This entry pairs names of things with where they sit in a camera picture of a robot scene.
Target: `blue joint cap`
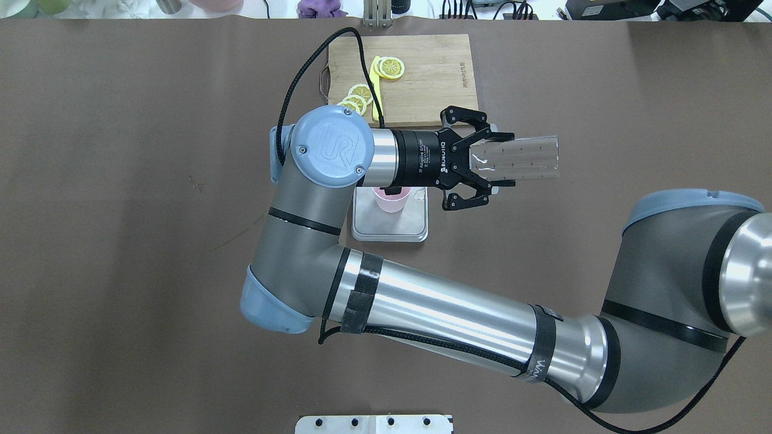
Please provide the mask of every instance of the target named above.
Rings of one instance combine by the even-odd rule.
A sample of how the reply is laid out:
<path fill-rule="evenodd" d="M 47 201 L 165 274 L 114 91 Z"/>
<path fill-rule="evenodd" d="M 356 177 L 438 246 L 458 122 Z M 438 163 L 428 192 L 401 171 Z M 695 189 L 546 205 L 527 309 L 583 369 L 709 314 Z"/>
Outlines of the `blue joint cap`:
<path fill-rule="evenodd" d="M 290 145 L 290 134 L 295 124 L 284 125 L 282 127 L 282 149 L 287 154 L 287 148 Z M 271 128 L 268 133 L 268 155 L 271 156 L 271 182 L 279 184 L 279 177 L 282 175 L 282 165 L 279 163 L 279 155 L 276 154 L 276 127 Z"/>
<path fill-rule="evenodd" d="M 255 278 L 249 266 L 246 267 L 246 279 L 239 307 L 246 319 L 270 331 L 303 333 L 311 327 L 311 321 L 313 321 L 313 317 L 303 315 L 271 294 Z"/>
<path fill-rule="evenodd" d="M 367 121 L 342 106 L 306 113 L 292 132 L 295 164 L 314 184 L 343 188 L 356 184 L 369 169 L 375 142 Z"/>
<path fill-rule="evenodd" d="M 764 212 L 764 207 L 756 199 L 738 193 L 722 192 L 720 190 L 710 191 L 703 188 L 664 190 L 646 195 L 635 204 L 630 214 L 630 220 L 628 220 L 628 224 L 622 230 L 622 235 L 625 234 L 625 231 L 631 225 L 654 214 L 705 205 L 739 206 Z"/>

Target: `cutting board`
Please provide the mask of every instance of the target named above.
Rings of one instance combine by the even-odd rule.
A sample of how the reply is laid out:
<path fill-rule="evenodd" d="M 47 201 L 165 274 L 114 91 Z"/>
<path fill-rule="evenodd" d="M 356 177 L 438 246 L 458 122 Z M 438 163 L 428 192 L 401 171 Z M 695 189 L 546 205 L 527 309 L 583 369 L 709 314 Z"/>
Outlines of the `cutting board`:
<path fill-rule="evenodd" d="M 440 125 L 439 112 L 447 106 L 477 110 L 475 71 L 469 35 L 367 36 L 362 38 L 367 69 L 375 56 L 394 56 L 405 63 L 397 80 L 381 78 L 384 119 L 389 127 Z M 330 44 L 330 104 L 337 104 L 362 75 L 355 38 L 338 38 Z M 364 118 L 371 125 L 371 111 Z"/>

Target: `white bracket with slots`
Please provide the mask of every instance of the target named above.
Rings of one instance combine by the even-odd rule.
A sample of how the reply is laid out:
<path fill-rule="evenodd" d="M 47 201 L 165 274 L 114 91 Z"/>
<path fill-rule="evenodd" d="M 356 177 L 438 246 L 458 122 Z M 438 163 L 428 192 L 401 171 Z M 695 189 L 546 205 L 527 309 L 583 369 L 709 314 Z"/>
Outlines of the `white bracket with slots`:
<path fill-rule="evenodd" d="M 391 0 L 364 0 L 365 27 L 391 27 Z"/>
<path fill-rule="evenodd" d="M 453 434 L 451 415 L 304 416 L 295 434 Z"/>

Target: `green object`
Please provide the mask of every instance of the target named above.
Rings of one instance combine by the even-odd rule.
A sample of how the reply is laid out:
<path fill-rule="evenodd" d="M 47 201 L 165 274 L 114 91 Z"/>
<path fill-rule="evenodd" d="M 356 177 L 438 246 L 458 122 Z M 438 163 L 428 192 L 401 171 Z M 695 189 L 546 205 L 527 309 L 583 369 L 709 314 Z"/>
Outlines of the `green object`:
<path fill-rule="evenodd" d="M 24 9 L 11 18 L 35 18 L 35 15 L 38 15 L 38 4 L 35 3 L 35 0 L 30 0 Z"/>
<path fill-rule="evenodd" d="M 60 14 L 69 8 L 69 0 L 37 0 L 40 10 L 49 14 Z"/>

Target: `robotic arm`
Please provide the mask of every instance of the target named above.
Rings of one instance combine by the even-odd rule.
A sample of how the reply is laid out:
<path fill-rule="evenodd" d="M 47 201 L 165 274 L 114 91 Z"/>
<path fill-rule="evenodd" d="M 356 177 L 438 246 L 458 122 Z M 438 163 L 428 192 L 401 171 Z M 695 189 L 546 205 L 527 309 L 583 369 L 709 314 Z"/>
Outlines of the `robotic arm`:
<path fill-rule="evenodd" d="M 514 185 L 471 170 L 484 161 L 473 146 L 486 140 L 506 153 L 520 148 L 513 134 L 493 132 L 482 112 L 448 107 L 441 116 L 439 131 L 372 130 L 327 106 L 283 129 L 272 153 L 278 188 L 242 293 L 247 319 L 286 333 L 306 331 L 315 317 L 346 333 L 393 331 L 386 335 L 526 381 L 549 378 L 600 412 L 641 412 L 694 394 L 730 334 L 772 324 L 772 215 L 729 192 L 643 198 L 597 316 L 562 317 L 341 246 L 357 186 L 435 186 L 445 191 L 442 207 L 456 210 Z M 475 131 L 461 137 L 455 122 Z M 448 192 L 459 183 L 474 195 Z M 419 338 L 401 337 L 408 334 Z"/>

